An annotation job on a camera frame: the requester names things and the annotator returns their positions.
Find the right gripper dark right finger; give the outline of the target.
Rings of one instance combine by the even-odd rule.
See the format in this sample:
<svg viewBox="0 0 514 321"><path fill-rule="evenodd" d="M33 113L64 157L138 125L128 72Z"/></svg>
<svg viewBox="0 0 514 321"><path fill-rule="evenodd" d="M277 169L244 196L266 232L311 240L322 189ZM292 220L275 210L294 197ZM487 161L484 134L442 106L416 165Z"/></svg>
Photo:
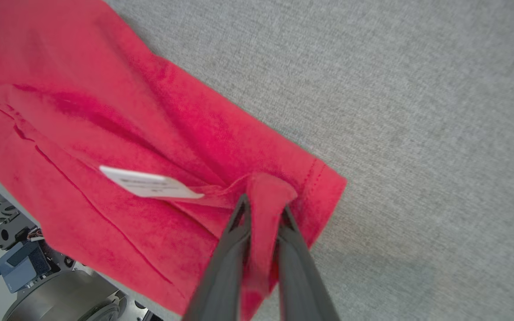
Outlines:
<svg viewBox="0 0 514 321"><path fill-rule="evenodd" d="M289 206L278 229L280 317L283 321L339 321L309 248Z"/></svg>

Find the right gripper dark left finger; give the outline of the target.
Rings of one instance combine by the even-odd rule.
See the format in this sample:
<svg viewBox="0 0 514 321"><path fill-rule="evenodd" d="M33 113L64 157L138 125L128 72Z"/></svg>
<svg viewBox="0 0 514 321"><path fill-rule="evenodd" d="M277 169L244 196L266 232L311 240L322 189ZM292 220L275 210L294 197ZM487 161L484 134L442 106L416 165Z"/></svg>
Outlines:
<svg viewBox="0 0 514 321"><path fill-rule="evenodd" d="M250 235L250 202L243 194L192 295L183 321L240 320L241 283Z"/></svg>

